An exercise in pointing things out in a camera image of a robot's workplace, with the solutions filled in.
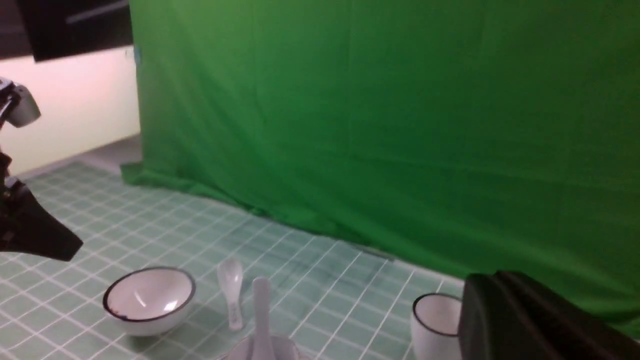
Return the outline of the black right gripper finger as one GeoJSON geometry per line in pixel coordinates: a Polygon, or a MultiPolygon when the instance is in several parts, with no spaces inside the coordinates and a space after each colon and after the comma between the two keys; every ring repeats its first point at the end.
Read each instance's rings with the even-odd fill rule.
{"type": "Polygon", "coordinates": [[[464,360],[637,360],[636,340],[518,271],[473,273],[462,292],[464,360]]]}

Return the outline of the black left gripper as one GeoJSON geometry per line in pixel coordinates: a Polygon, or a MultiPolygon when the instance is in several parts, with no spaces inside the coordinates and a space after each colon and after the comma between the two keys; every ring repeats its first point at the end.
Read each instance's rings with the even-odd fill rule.
{"type": "Polygon", "coordinates": [[[27,184],[9,175],[11,162],[1,154],[0,250],[70,262],[83,240],[45,210],[27,184]]]}

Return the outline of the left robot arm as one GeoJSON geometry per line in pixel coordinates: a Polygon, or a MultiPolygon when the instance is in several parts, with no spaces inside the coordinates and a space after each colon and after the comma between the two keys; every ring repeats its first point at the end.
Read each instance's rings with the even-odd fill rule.
{"type": "MultiPolygon", "coordinates": [[[[34,96],[24,85],[5,77],[0,85],[0,122],[23,128],[41,117],[34,96]]],[[[12,158],[0,159],[0,250],[71,262],[83,240],[39,203],[28,185],[11,176],[12,158]]]]}

